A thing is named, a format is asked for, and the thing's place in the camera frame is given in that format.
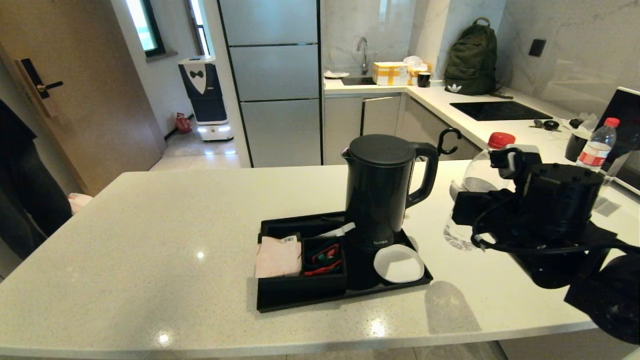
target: white countertop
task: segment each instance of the white countertop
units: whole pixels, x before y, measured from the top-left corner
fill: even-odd
[[[345,165],[123,174],[0,284],[0,355],[248,356],[594,327],[563,302],[566,288],[541,289],[508,255],[444,240],[449,182],[467,164],[441,162],[431,196],[407,211],[430,285],[268,314],[255,309],[252,276],[260,221],[344,209]],[[607,197],[623,207],[593,220],[637,244],[640,205]]]
[[[529,127],[533,125],[533,121],[531,120],[476,121],[450,105],[452,102],[510,101],[510,99],[501,99],[490,95],[468,96],[446,92],[442,83],[439,81],[432,82],[432,87],[419,88],[418,86],[345,86],[341,80],[324,80],[324,94],[327,96],[388,94],[390,92],[407,93],[425,108],[431,110],[435,115],[438,115],[444,122],[452,127],[457,127],[465,138],[468,138],[481,149],[486,148],[486,143],[492,133],[502,131],[514,135],[516,137],[516,143],[537,145],[540,149],[542,160],[546,163],[571,163],[564,158],[566,141],[571,135],[567,129],[561,128],[561,132],[535,129]],[[557,121],[563,117],[568,118],[572,115],[557,106],[539,101],[514,90],[506,89],[506,95],[512,95],[514,97],[513,101],[542,111],[547,115],[554,116],[554,120]]]

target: kettle spout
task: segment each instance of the kettle spout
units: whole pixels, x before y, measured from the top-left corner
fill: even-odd
[[[349,152],[349,148],[346,148],[342,151],[342,158],[347,161],[348,164],[353,162],[353,158],[351,157],[351,153]]]

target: water bottle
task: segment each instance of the water bottle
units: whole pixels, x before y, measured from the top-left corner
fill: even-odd
[[[509,186],[509,180],[503,179],[498,173],[498,169],[491,167],[491,159],[489,152],[500,150],[503,147],[515,143],[515,136],[507,133],[493,133],[489,138],[488,148],[475,156],[462,179],[462,185],[458,186],[452,181],[451,197],[455,200],[454,194],[458,191],[468,192],[489,192],[492,190],[500,190]],[[470,226],[456,224],[451,215],[447,219],[447,225],[444,228],[444,238],[449,245],[460,250],[473,250],[476,247],[471,243],[472,230]]]
[[[598,172],[616,143],[616,127],[618,125],[620,125],[619,119],[607,117],[604,120],[604,126],[591,135],[575,164]]]

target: wall outlet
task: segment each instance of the wall outlet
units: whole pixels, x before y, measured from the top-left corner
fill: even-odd
[[[545,49],[546,40],[542,39],[534,39],[531,43],[531,48],[529,49],[529,56],[540,57],[542,55],[542,50]]]

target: black electric kettle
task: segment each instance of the black electric kettle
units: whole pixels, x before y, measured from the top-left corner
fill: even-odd
[[[408,194],[413,164],[428,159],[422,184]],[[391,135],[365,135],[342,152],[349,165],[345,221],[354,222],[357,245],[377,250],[394,243],[404,210],[426,199],[438,170],[438,151],[429,143]]]

